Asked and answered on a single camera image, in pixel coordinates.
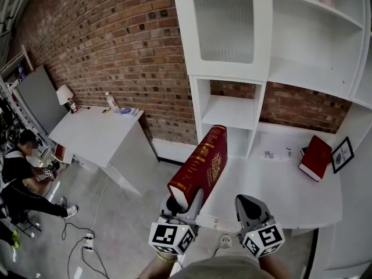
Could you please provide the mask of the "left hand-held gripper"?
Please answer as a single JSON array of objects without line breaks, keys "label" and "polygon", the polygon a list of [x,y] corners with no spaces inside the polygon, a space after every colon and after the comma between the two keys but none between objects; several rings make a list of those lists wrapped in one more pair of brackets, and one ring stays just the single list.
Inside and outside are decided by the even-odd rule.
[{"label": "left hand-held gripper", "polygon": [[188,211],[173,216],[172,213],[176,213],[176,201],[168,192],[160,203],[158,218],[151,224],[148,244],[159,253],[185,254],[198,235],[196,218],[203,205],[203,196],[203,189],[198,189]]}]

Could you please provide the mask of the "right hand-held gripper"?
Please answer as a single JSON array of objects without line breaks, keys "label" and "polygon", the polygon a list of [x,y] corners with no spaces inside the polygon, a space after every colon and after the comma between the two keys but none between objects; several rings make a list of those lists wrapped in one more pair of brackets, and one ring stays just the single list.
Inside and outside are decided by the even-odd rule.
[{"label": "right hand-held gripper", "polygon": [[268,213],[266,204],[252,196],[246,198],[246,215],[249,218],[245,216],[245,195],[238,194],[235,198],[235,210],[241,224],[237,237],[242,247],[253,257],[261,258],[277,251],[285,242],[285,237],[280,224]]}]

